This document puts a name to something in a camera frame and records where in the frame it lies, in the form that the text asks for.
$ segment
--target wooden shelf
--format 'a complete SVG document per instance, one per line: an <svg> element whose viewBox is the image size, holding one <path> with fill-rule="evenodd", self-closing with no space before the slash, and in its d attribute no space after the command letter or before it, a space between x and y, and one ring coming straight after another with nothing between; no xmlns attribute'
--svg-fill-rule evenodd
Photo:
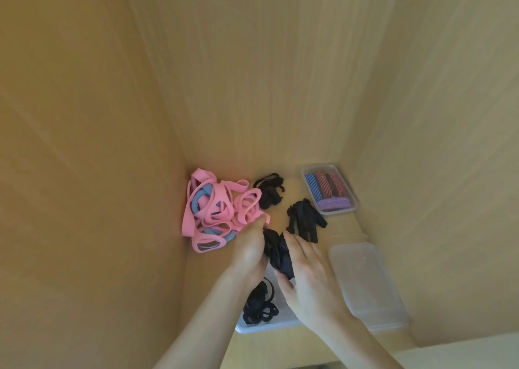
<svg viewBox="0 0 519 369"><path fill-rule="evenodd" d="M271 207L270 228L282 231L288 226L287 208L308 192L301 178L286 179L283 200ZM327 228L318 227L319 247L328 256L328 248L336 244L365 241L353 212L327 217ZM226 268L234 242L225 248L205 254L189 250L187 257L180 324L181 328L194 314L214 282ZM397 351L414 347L406 331L380 335L386 348ZM337 357L304 326L240 335L234 333L222 364L224 369L277 369L336 361Z"/></svg>

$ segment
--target pink elastic band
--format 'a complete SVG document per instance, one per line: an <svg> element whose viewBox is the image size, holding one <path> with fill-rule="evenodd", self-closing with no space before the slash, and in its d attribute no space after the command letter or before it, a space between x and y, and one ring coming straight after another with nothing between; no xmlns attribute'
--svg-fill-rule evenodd
<svg viewBox="0 0 519 369"><path fill-rule="evenodd" d="M204 186L211 185L211 195L206 192L198 195L198 204L193 213L191 203L195 195ZM265 214L259 207L261 190L250 189L249 182L245 179L238 182L221 181L210 171L198 168L191 175L187 183L187 203L182 221L182 235L191 237L191 245L198 253L205 253L225 246L225 236L231 231L240 231L250 222ZM241 193L233 199L232 192ZM267 215L266 225L270 222ZM221 232L220 234L208 234L204 232L211 228ZM200 245L214 244L214 247L201 249Z"/></svg>

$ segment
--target wooden surface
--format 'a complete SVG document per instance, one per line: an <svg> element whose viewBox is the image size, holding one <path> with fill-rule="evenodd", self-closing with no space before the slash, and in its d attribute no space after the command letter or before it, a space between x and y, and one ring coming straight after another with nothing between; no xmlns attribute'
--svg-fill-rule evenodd
<svg viewBox="0 0 519 369"><path fill-rule="evenodd" d="M301 178L285 180L283 200L268 209L270 227L282 231L288 226L287 208L307 196ZM318 227L319 247L325 255L328 248L341 243L365 241L353 213L327 218L327 228ZM225 248L205 254L189 250L187 255L181 326L183 327L226 268L234 249L234 241ZM380 335L390 350L414 346L406 330ZM336 361L337 357L304 326L240 335L234 333L222 364L223 369L282 369Z"/></svg>
<svg viewBox="0 0 519 369"><path fill-rule="evenodd" d="M420 345L519 330L518 12L398 0L344 153Z"/></svg>
<svg viewBox="0 0 519 369"><path fill-rule="evenodd" d="M0 0L0 367L151 367L185 163L125 0Z"/></svg>
<svg viewBox="0 0 519 369"><path fill-rule="evenodd" d="M129 0L191 168L338 160L395 0Z"/></svg>

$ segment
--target person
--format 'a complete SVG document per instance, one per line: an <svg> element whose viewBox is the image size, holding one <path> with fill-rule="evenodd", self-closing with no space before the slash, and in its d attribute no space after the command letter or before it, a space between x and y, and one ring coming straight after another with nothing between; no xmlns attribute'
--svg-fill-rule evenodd
<svg viewBox="0 0 519 369"><path fill-rule="evenodd" d="M250 292L263 280L263 225L259 217L236 240L230 265L155 369L219 368ZM297 318L317 334L349 369L401 368L342 299L339 285L315 243L284 231L296 285L276 273Z"/></svg>

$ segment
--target plastic box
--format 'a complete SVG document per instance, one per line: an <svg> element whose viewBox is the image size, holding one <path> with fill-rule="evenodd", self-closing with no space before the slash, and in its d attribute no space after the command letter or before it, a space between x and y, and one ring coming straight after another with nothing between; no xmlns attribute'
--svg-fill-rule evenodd
<svg viewBox="0 0 519 369"><path fill-rule="evenodd" d="M323 210L321 210L319 208L319 206L317 205L317 201L315 200L315 197L312 194L312 190L310 190L310 187L308 186L308 182L306 181L306 178L305 178L305 175L307 175L309 173L312 173L312 172L319 172L319 171L325 171L325 172L330 172L330 173L334 172L341 178L342 183L344 183L344 186L346 187L346 191L348 193L348 198L350 199L350 202L351 202L351 208L339 209L339 210L336 210L336 211L329 211L329 212L323 211ZM308 189L308 193L310 194L312 202L314 203L315 209L317 209L317 211L321 215L323 215L323 216L330 216L330 215L335 215L335 214L338 214L338 213L355 211L355 210L357 210L359 208L359 203L357 202L357 199L355 198L354 194L351 192L351 189L347 185L347 183L344 180L344 178L342 177L342 174L339 172L337 167L335 167L334 165L332 165L332 164L319 164L319 165L315 165L315 166L305 167L305 168L301 169L301 174L302 174L302 180L304 181L304 183L306 185L306 188Z"/></svg>
<svg viewBox="0 0 519 369"><path fill-rule="evenodd" d="M276 275L274 274L274 269L272 266L267 266L267 272L265 274L265 277L272 282L272 285L274 286L274 299L272 302L279 310L279 314L272 318L268 323L261 322L256 325L250 325L248 326L245 321L243 320L243 312L240 313L240 319L238 320L238 324L236 324L235 330L238 333L241 334L248 334L252 332L258 332L258 331L267 331L267 330L275 330L278 328L286 328L286 327L293 327L298 324L300 324L300 321L297 320L297 317L295 317L294 312L292 312L292 309L289 308L287 305L287 301L285 300L285 297L283 296L283 293L281 292L281 289L279 288L278 279L276 278ZM268 290L269 290L269 296L270 296L270 285L267 283Z"/></svg>
<svg viewBox="0 0 519 369"><path fill-rule="evenodd" d="M400 295L372 244L337 245L328 254L347 306L370 331L408 327Z"/></svg>

